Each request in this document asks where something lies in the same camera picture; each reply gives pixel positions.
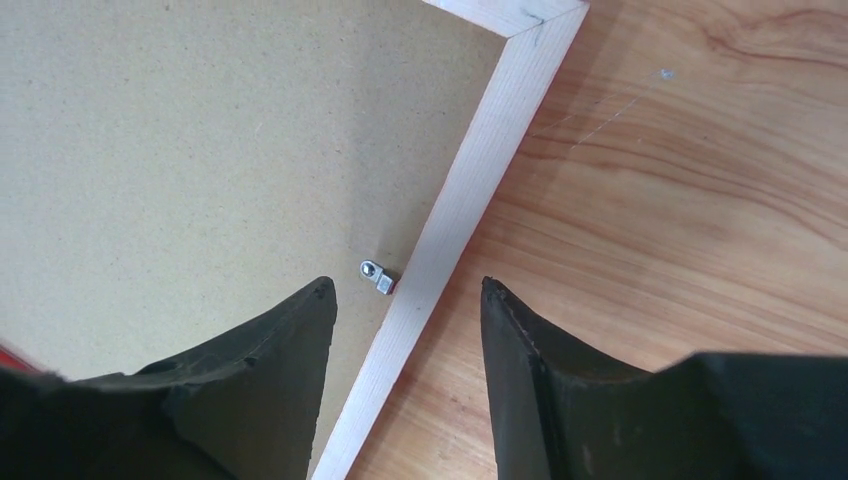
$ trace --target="small metal bracket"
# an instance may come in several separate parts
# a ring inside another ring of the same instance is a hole
[[[359,265],[359,274],[374,282],[377,291],[383,295],[391,295],[397,283],[386,269],[372,260],[365,260]]]

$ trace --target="white wooden strip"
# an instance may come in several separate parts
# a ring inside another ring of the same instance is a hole
[[[486,30],[511,38],[580,7],[582,0],[424,0]]]
[[[344,478],[353,465],[587,10],[507,41],[313,479]]]

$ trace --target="silver fastener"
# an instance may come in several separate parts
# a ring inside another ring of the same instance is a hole
[[[383,295],[391,295],[395,288],[395,279],[379,264],[372,260],[365,260],[359,265],[359,273],[366,279],[374,282],[377,291]]]

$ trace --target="beige fiberboard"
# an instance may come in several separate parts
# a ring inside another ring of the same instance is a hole
[[[10,2],[0,337],[133,372],[318,275],[340,314],[313,461],[504,39],[416,0]]]

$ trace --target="screw head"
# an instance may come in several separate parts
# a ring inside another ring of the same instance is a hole
[[[377,272],[377,267],[375,267],[371,262],[362,262],[362,265],[359,268],[362,271],[362,274],[366,277],[373,277],[374,273]]]

